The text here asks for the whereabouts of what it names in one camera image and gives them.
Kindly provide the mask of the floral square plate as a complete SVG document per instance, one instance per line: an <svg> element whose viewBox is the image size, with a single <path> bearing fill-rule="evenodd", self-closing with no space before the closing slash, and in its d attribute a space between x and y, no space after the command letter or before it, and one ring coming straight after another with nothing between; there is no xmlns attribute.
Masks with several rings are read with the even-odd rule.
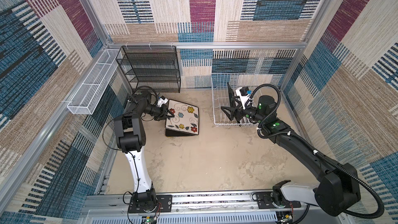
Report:
<svg viewBox="0 0 398 224"><path fill-rule="evenodd" d="M191 130L199 133L200 113L199 108L184 102L169 100L168 109L174 110L175 118L166 120L165 129Z"/></svg>

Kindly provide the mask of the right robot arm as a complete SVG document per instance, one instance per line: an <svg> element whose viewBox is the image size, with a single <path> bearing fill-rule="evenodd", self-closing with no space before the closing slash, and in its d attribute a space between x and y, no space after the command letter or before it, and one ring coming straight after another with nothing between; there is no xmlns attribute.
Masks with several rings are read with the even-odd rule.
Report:
<svg viewBox="0 0 398 224"><path fill-rule="evenodd" d="M259 98L257 107L244 106L240 103L235 107L223 106L221 110L230 120L240 121L246 117L256 123L260 138L269 139L291 153L319 182L308 193L302 194L297 189L293 190L292 194L287 193L286 189L290 186L290 182L286 182L280 188L284 198L319 206L330 216L345 213L363 219L381 217L385 212L382 199L374 189L358 177L356 168L349 163L340 164L331 159L296 134L289 125L277 117L276 111L280 102L281 99L275 100L272 96L263 95ZM375 199L377 203L375 212L364 214L350 210L350 207L361 200L361 187Z"/></svg>

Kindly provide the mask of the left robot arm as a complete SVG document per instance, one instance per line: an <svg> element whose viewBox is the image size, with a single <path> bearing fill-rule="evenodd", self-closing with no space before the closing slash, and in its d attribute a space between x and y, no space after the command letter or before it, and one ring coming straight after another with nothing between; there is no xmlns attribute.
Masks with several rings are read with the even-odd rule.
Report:
<svg viewBox="0 0 398 224"><path fill-rule="evenodd" d="M168 99L159 97L149 86L135 89L128 101L130 105L125 113L114 119L114 133L117 150L126 156L134 179L133 191L128 192L131 195L129 212L152 213L160 209L161 203L146 166L146 133L142 117L149 115L154 121L161 121L173 118L174 114L167 108Z"/></svg>

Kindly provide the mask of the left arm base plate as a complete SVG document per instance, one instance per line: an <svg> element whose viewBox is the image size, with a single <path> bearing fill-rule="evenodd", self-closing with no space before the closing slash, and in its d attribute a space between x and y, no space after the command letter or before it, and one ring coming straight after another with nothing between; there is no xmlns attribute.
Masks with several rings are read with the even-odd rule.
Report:
<svg viewBox="0 0 398 224"><path fill-rule="evenodd" d="M127 212L129 214L154 214L156 212L160 212L161 214L169 213L172 210L172 203L172 195L157 195L156 197L153 197L138 194L138 196L133 196L130 200Z"/></svg>

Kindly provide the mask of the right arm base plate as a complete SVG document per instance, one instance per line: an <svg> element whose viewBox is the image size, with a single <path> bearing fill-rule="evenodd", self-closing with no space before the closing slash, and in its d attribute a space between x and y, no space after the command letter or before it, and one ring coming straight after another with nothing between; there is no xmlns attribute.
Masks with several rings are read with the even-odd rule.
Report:
<svg viewBox="0 0 398 224"><path fill-rule="evenodd" d="M278 208L301 208L302 205L297 201L288 201L285 197L273 191L260 191L252 194L252 199L257 202L259 209L278 209Z"/></svg>

